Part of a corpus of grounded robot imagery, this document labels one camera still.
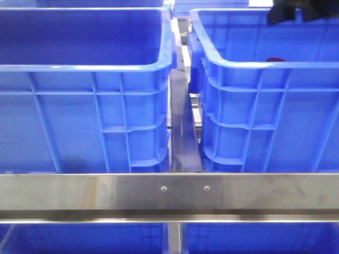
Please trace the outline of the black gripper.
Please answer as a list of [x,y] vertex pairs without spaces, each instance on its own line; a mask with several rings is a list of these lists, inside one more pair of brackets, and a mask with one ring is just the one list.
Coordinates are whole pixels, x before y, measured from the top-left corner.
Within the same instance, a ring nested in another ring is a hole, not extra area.
[[281,0],[272,1],[272,3],[273,5],[266,16],[268,24],[271,25],[295,20],[297,9],[301,10],[302,19],[304,22],[338,17],[337,0]]

